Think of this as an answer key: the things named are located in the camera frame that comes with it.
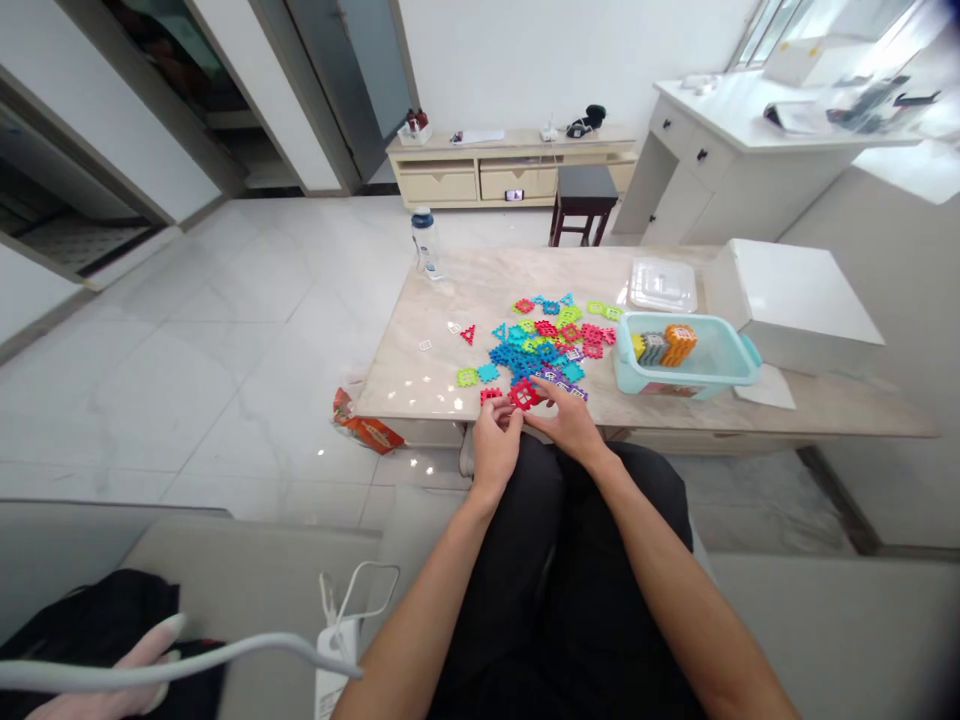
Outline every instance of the basket handle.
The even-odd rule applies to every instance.
[[[763,358],[760,357],[760,352],[757,350],[757,346],[753,344],[753,340],[746,335],[741,335],[740,342],[742,342],[743,346],[747,349],[747,355],[753,360],[753,364],[757,367],[763,365]]]

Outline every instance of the plastic container lid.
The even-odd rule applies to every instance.
[[[636,258],[630,301],[637,307],[691,313],[697,309],[697,276],[686,263]]]

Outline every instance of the white box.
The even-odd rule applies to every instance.
[[[855,70],[872,47],[873,43],[834,35],[790,40],[770,53],[763,77],[791,87],[831,85]]]
[[[734,239],[704,270],[707,312],[763,361],[810,375],[860,375],[883,337],[829,250]]]

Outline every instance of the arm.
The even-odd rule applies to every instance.
[[[364,678],[347,684],[335,720],[426,717],[480,546],[517,464],[522,426],[523,415],[508,398],[484,403],[473,433],[477,470],[467,500],[363,656]]]
[[[603,442],[583,400],[531,378],[557,417],[525,415],[586,468],[616,520],[634,577],[691,688],[713,720],[799,717],[756,641]]]

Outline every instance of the hand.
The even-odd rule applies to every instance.
[[[473,427],[477,469],[470,494],[480,498],[488,509],[499,504],[517,466],[521,427],[523,413],[507,397],[487,400]]]
[[[610,452],[583,398],[564,392],[552,382],[535,375],[530,382],[547,396],[547,407],[556,405],[559,412],[555,418],[549,419],[524,413],[525,423],[553,440],[557,447],[585,467],[590,461]]]

